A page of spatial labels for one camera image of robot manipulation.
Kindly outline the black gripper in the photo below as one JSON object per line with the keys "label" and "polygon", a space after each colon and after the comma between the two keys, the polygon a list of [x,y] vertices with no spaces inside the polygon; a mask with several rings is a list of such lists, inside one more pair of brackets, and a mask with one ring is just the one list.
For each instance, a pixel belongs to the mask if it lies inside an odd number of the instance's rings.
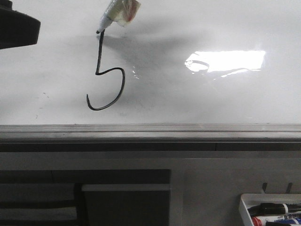
{"label": "black gripper", "polygon": [[13,2],[0,2],[0,48],[35,45],[41,22],[34,17],[12,9]]}

